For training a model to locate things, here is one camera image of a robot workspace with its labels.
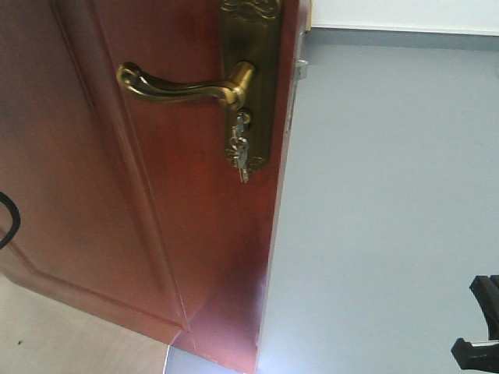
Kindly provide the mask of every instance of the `decorative engraving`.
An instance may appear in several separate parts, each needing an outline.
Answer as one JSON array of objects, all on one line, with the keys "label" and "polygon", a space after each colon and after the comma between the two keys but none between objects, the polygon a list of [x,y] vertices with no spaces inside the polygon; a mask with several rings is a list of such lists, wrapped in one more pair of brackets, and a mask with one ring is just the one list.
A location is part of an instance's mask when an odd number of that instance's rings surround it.
[{"label": "decorative engraving", "polygon": [[278,0],[221,0],[221,9],[250,22],[273,20],[279,16]]}]

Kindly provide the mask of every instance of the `lever handle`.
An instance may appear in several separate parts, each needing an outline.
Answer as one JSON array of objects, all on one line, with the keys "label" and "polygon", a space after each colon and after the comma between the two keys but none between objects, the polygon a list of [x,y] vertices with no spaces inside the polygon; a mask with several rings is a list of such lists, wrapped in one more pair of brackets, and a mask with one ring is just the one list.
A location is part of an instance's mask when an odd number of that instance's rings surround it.
[{"label": "lever handle", "polygon": [[147,74],[133,62],[125,62],[119,66],[116,79],[121,87],[147,100],[173,102],[212,96],[237,111],[245,103],[246,91],[254,73],[252,64],[238,62],[226,80],[173,83]]}]

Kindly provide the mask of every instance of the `key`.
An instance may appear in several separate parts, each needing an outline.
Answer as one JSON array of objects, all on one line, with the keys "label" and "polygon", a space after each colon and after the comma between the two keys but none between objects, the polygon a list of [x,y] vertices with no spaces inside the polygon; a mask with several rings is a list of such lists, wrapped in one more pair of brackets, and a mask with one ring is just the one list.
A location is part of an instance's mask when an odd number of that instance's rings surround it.
[{"label": "key", "polygon": [[239,170],[239,177],[242,183],[248,183],[250,180],[250,171],[248,170],[248,140],[243,137],[238,138],[234,146],[234,164]]}]

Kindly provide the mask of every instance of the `black object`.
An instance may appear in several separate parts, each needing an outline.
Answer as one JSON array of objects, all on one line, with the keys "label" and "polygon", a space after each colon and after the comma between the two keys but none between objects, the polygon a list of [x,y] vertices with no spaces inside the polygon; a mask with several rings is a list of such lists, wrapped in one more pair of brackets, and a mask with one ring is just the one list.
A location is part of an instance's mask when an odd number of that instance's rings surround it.
[{"label": "black object", "polygon": [[491,341],[470,343],[460,337],[451,352],[461,369],[499,373],[499,275],[476,276],[469,289],[482,309]]},{"label": "black object", "polygon": [[16,204],[5,193],[0,192],[0,203],[7,207],[12,217],[10,230],[7,232],[7,235],[0,240],[0,249],[2,249],[10,243],[19,230],[19,226],[21,225],[21,216],[19,215],[19,209],[17,209]]}]

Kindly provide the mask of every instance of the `door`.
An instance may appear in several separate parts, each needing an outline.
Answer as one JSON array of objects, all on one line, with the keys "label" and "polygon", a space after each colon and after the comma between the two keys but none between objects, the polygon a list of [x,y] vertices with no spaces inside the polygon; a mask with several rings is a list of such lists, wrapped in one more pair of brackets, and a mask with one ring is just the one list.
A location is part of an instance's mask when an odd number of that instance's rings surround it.
[{"label": "door", "polygon": [[221,5],[261,16],[277,2],[3,2],[0,189],[23,223],[0,253],[2,272],[254,372],[304,3],[282,4],[271,151],[241,183],[217,100],[143,101],[115,71],[131,61],[176,82],[224,79]]}]

